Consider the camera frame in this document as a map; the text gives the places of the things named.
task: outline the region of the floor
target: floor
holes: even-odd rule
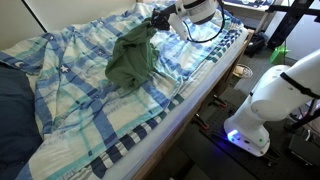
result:
[[[229,87],[232,91],[227,89],[221,97],[230,96],[230,93],[234,90],[241,91],[244,96],[248,95],[263,73],[273,66],[269,63],[271,53],[272,51],[266,48],[254,55],[253,58],[244,55],[239,64],[250,67],[253,71],[253,76],[249,79],[239,79],[234,76]],[[286,63],[292,65],[294,61],[286,60]],[[204,103],[209,103],[209,101],[210,98],[207,98]],[[202,119],[206,120],[210,117],[210,107],[204,107],[198,113]],[[185,132],[148,177],[148,179],[152,180],[170,178],[176,180],[255,179],[203,136],[196,124],[187,126]]]

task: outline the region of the blue and white checkered sheet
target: blue and white checkered sheet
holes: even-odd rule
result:
[[[167,5],[137,3],[122,15],[69,26],[0,52],[1,62],[38,75],[35,109],[44,142],[17,179],[85,177],[81,174],[101,157],[109,168],[186,98],[179,96],[181,87],[237,28],[234,18],[226,16],[223,32],[204,44],[181,41],[172,31],[157,32],[152,38],[161,53],[156,68],[134,91],[121,89],[104,74],[117,37],[150,17],[153,8]],[[219,30],[218,21],[187,23],[195,39],[207,39]]]

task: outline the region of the green cloth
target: green cloth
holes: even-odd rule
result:
[[[105,74],[124,89],[139,87],[154,68],[159,52],[150,43],[156,30],[149,24],[148,18],[115,43]]]

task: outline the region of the bed frame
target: bed frame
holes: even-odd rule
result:
[[[241,59],[247,45],[249,44],[254,30],[248,29],[247,39],[243,42],[242,47],[239,52],[232,60],[232,63],[228,64],[228,68],[223,70],[222,74],[218,75],[218,78],[215,82],[213,82],[210,88],[205,92],[205,94],[200,98],[197,104],[192,108],[192,110],[185,115],[184,120],[176,126],[176,128],[172,131],[172,133],[166,137],[164,142],[157,148],[155,152],[148,158],[148,160],[144,163],[144,165],[136,172],[136,174],[132,177],[132,179],[146,179],[149,173],[153,170],[153,168],[160,162],[163,156],[167,153],[167,151],[172,147],[172,145],[176,142],[176,140],[180,137],[180,135],[185,130],[186,126],[190,123],[194,114],[198,112],[201,108],[202,102],[206,99],[210,92],[214,92],[216,95],[222,94],[222,92],[227,88],[231,77],[233,76],[233,70],[235,66],[238,64]]]

